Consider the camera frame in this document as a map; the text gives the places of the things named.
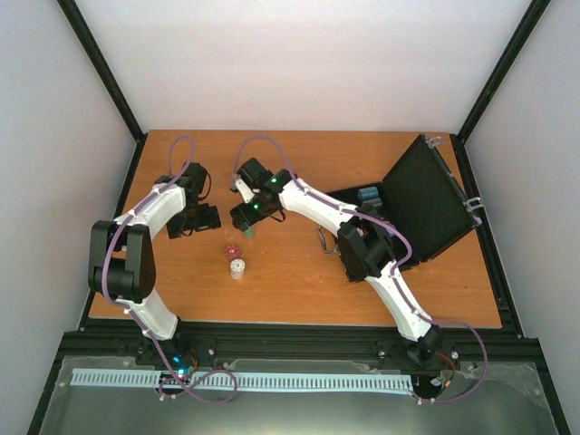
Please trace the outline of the green poker chip stack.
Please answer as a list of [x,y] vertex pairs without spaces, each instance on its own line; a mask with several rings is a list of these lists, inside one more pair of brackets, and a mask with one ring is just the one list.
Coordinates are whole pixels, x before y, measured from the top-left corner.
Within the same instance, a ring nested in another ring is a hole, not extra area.
[[247,239],[254,238],[255,235],[256,235],[256,231],[253,228],[250,228],[244,232],[244,237]]

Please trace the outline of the black poker set case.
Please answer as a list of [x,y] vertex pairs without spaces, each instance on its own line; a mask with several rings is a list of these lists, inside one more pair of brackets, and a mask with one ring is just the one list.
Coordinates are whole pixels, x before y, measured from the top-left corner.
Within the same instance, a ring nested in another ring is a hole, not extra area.
[[[434,139],[420,134],[380,182],[330,191],[328,195],[354,204],[394,226],[411,247],[390,233],[389,247],[379,249],[378,233],[382,227],[354,217],[351,225],[334,240],[347,279],[360,282],[372,271],[382,269],[392,260],[400,261],[400,270],[409,270],[435,258],[466,236],[481,223],[469,200],[441,157]],[[380,198],[361,202],[357,190],[376,186]],[[372,205],[382,203],[383,212]]]

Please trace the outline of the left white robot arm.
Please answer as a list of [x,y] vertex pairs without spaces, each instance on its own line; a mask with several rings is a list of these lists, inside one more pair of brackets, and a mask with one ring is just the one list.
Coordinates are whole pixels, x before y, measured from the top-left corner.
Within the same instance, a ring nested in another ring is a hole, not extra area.
[[92,226],[90,289],[133,317],[146,337],[159,340],[158,356],[172,365],[187,358],[189,343],[176,334],[179,318],[155,289],[152,242],[162,229],[175,239],[221,227],[218,209],[205,202],[211,185],[202,165],[187,163],[179,174],[157,179],[151,192],[129,212]]

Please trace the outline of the blue poker chip stack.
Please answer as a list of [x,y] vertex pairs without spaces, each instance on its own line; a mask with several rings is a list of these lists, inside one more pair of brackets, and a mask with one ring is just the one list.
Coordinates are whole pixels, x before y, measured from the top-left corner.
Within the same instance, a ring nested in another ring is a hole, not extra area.
[[357,198],[361,201],[370,201],[380,198],[380,192],[376,186],[369,186],[364,188],[359,188],[357,190]]

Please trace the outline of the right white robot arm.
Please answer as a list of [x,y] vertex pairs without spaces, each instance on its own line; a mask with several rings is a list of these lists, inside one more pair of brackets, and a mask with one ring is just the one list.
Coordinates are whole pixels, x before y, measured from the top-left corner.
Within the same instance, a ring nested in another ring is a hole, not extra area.
[[329,231],[336,238],[347,275],[356,282],[367,282],[388,308],[409,360],[420,367],[431,363],[442,344],[441,332],[404,281],[392,238],[399,238],[408,253],[411,245],[395,227],[380,219],[376,210],[332,198],[293,171],[274,173],[255,158],[234,171],[231,190],[243,199],[230,210],[232,224],[240,231],[273,218],[275,213],[284,221],[286,211]]

